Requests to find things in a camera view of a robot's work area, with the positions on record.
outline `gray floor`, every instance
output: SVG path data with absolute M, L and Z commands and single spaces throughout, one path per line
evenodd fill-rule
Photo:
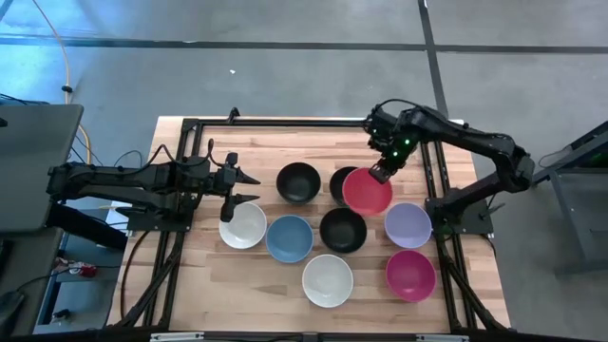
M 40 3 L 60 33 L 73 37 L 424 43 L 415 0 Z M 608 45 L 606 1 L 427 3 L 438 44 Z M 49 30 L 30 1 L 15 0 L 0 34 Z M 62 101 L 65 72 L 57 47 L 0 49 L 0 92 Z M 236 105 L 250 115 L 363 117 L 390 97 L 435 101 L 424 52 L 71 47 L 68 54 L 74 102 L 85 106 L 83 124 L 105 163 L 130 149 L 147 153 L 160 115 L 225 115 Z M 438 57 L 450 117 L 512 135 L 536 161 L 608 118 L 606 55 Z M 475 166 L 478 176 L 492 170 L 483 158 Z M 552 190 L 542 185 L 497 201 L 506 202 L 493 220 L 513 327 L 606 339 L 608 275 L 553 275 L 578 254 Z

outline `light blue bowl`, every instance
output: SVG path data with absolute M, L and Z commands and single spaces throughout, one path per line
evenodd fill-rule
M 277 218 L 266 233 L 268 252 L 281 262 L 302 260 L 313 249 L 313 243 L 313 228 L 304 218 L 295 215 Z

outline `wooden table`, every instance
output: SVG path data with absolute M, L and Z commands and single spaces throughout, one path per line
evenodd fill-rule
M 161 143 L 177 150 L 182 117 L 160 117 L 152 151 Z M 215 140 L 213 154 L 223 160 L 229 151 L 238 152 L 238 164 L 261 185 L 239 184 L 241 194 L 260 195 L 256 200 L 269 224 L 285 214 L 305 218 L 314 229 L 314 247 L 306 260 L 280 263 L 270 257 L 264 242 L 249 250 L 235 250 L 224 244 L 218 232 L 220 198 L 205 198 L 195 214 L 193 229 L 186 235 L 181 256 L 170 329 L 197 331 L 335 332 L 335 333 L 440 333 L 448 332 L 446 304 L 439 273 L 437 250 L 429 241 L 418 251 L 430 258 L 437 270 L 437 288 L 431 298 L 417 304 L 398 299 L 387 288 L 385 266 L 400 248 L 384 232 L 384 216 L 365 218 L 368 237 L 361 249 L 343 255 L 351 266 L 354 289 L 345 304 L 322 309 L 311 303 L 302 290 L 306 263 L 320 254 L 331 253 L 320 240 L 318 226 L 325 213 L 336 207 L 330 195 L 332 173 L 343 166 L 371 166 L 379 154 L 367 147 L 368 135 L 356 128 L 302 127 L 205 127 L 201 155 L 207 139 Z M 192 141 L 186 151 L 190 151 Z M 469 152 L 445 144 L 446 162 L 452 186 L 467 186 L 476 180 Z M 434 153 L 432 162 L 436 168 Z M 156 162 L 166 162 L 160 154 Z M 276 174 L 290 162 L 307 162 L 322 179 L 322 187 L 307 205 L 286 203 L 275 188 Z M 408 165 L 391 178 L 394 199 L 422 205 L 428 196 L 422 156 L 416 151 Z M 439 182 L 436 188 L 441 195 Z M 136 237 L 124 253 L 123 265 Z M 125 307 L 128 310 L 150 281 L 158 233 L 150 233 L 129 270 Z M 481 237 L 462 236 L 469 282 L 486 307 L 508 325 L 503 290 L 492 250 Z M 119 320 L 120 282 L 114 293 L 108 324 Z M 457 309 L 465 324 L 460 291 L 452 281 Z M 160 317 L 164 288 L 161 288 L 155 321 Z

